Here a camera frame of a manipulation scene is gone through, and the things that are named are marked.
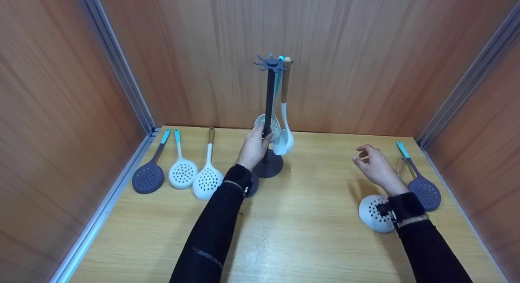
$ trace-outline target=wood grain panel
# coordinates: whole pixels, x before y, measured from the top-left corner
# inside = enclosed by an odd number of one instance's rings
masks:
[[[0,281],[48,282],[144,133],[76,0],[0,30]]]
[[[520,281],[520,40],[427,151],[510,282]]]
[[[180,129],[182,155],[201,168],[206,160],[207,128]],[[226,172],[236,161],[246,130],[216,129],[213,165]],[[412,138],[332,133],[295,133],[277,176],[261,179],[258,192],[240,208],[223,283],[412,283],[414,276],[395,232],[376,233],[359,220],[362,198],[381,194],[353,164],[360,144],[373,144],[392,164],[402,141],[425,177],[444,199],[430,218],[475,283],[501,281],[479,241],[449,198]],[[156,138],[141,163],[157,149]],[[177,159],[172,139],[158,164]],[[403,170],[404,181],[412,175]],[[70,283],[167,282],[206,201],[193,190],[176,190],[168,181],[157,192],[137,194],[127,184]]]
[[[418,136],[518,0],[101,0],[158,125],[249,128],[269,52],[296,131]]]

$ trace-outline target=wooden wall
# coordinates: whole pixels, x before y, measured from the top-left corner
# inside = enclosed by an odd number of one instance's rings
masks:
[[[427,148],[509,279],[520,281],[520,39]]]
[[[101,0],[158,125],[251,127],[290,55],[296,131],[417,137],[518,0]]]
[[[76,0],[0,0],[0,281],[48,282],[144,137]]]

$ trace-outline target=black sleeve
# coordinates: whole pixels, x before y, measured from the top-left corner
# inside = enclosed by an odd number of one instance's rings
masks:
[[[170,283],[219,283],[233,239],[238,211],[244,200],[245,181],[251,172],[235,165],[213,193],[193,226],[171,274]]]
[[[418,283],[472,282],[451,248],[430,220],[397,229]]]

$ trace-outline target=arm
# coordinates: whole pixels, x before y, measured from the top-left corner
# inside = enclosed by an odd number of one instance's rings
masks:
[[[262,126],[244,141],[236,165],[211,196],[191,229],[170,283],[218,283],[233,239],[236,217],[251,183],[251,170],[262,159],[272,135],[262,140]]]
[[[357,148],[354,163],[389,197],[408,192],[394,168],[370,145]],[[472,282],[466,270],[426,215],[403,220],[396,229],[418,283]]]

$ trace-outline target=metal frame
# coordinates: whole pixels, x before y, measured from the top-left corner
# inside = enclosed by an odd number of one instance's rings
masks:
[[[156,128],[156,124],[143,99],[130,66],[126,62],[121,46],[119,46],[119,42],[115,38],[114,31],[108,22],[101,2],[99,0],[79,0],[79,2],[143,130],[147,135],[151,135]]]
[[[54,272],[54,276],[50,279],[50,283],[66,283],[69,281],[154,139],[155,136],[145,136],[141,145],[139,145],[132,158],[130,158],[130,161],[128,161],[125,168],[121,174],[119,174],[119,177],[106,194],[101,205],[99,205],[97,211],[93,214],[80,237],[76,240],[76,243],[72,246],[65,259],[61,262],[58,270]]]
[[[417,143],[422,150],[425,150],[442,131],[457,110],[486,77],[487,73],[499,61],[500,57],[504,55],[519,33],[520,1],[516,3],[512,11],[507,15],[502,25],[500,25],[418,137]]]

